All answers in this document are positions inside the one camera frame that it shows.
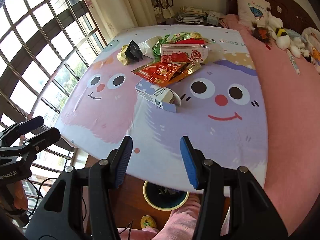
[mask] black pupil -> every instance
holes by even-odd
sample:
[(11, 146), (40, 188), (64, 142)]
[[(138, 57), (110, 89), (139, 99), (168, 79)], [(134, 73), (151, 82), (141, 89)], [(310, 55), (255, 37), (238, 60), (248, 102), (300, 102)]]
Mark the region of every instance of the black pupil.
[(100, 77), (95, 77), (94, 79), (91, 80), (91, 85), (95, 85), (99, 82)]
[(242, 91), (240, 90), (240, 88), (237, 87), (232, 87), (229, 89), (229, 94), (232, 98), (234, 99), (241, 99), (242, 98)]
[(207, 90), (207, 86), (203, 82), (197, 81), (191, 85), (191, 89), (197, 94), (202, 94)]
[(124, 82), (124, 76), (118, 76), (115, 78), (115, 80), (113, 81), (113, 84), (115, 86), (119, 86)]

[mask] pink pants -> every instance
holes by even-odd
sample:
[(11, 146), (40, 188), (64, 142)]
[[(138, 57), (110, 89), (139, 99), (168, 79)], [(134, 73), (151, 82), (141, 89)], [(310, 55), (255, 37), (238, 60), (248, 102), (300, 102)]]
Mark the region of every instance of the pink pants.
[[(130, 240), (191, 240), (199, 215), (200, 201), (197, 195), (190, 194), (184, 205), (173, 210), (164, 228), (159, 232), (156, 228), (131, 229)], [(124, 231), (121, 240), (128, 239), (129, 229)]]

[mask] pink bedsheet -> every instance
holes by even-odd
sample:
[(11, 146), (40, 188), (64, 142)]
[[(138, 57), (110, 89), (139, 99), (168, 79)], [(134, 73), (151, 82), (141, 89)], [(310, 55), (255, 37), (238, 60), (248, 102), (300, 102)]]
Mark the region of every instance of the pink bedsheet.
[(264, 189), (291, 234), (320, 193), (320, 76), (303, 57), (297, 75), (285, 51), (255, 39), (238, 16), (224, 19), (238, 30), (255, 64), (268, 120)]

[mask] screw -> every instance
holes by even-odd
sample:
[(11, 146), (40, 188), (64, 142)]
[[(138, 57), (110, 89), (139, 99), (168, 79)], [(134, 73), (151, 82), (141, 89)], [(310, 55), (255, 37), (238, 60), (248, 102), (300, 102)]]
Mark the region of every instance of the screw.
[(248, 168), (245, 167), (245, 166), (240, 166), (239, 167), (239, 171), (243, 172), (243, 173), (246, 173), (248, 171)]
[(206, 165), (206, 166), (211, 166), (211, 165), (213, 164), (213, 160), (205, 159), (205, 160), (203, 161), (203, 163), (204, 163), (204, 165)]
[(72, 166), (65, 167), (64, 171), (71, 172), (71, 171), (73, 171), (73, 167)]
[(106, 159), (102, 159), (102, 160), (99, 161), (99, 165), (101, 165), (101, 166), (107, 165), (108, 163), (109, 162)]

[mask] person's leg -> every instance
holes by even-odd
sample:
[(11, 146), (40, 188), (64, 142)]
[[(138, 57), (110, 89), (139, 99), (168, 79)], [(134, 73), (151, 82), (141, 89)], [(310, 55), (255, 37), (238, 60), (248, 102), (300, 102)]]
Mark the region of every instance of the person's leg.
[(173, 210), (164, 228), (152, 240), (191, 240), (196, 228), (200, 210), (200, 200), (190, 194), (186, 203)]
[[(151, 240), (159, 230), (156, 228), (156, 222), (151, 216), (144, 216), (140, 221), (141, 230), (131, 229), (130, 240)], [(122, 232), (124, 228), (118, 228), (118, 232)], [(120, 234), (121, 240), (127, 240), (129, 234), (129, 229), (127, 228), (124, 232)]]

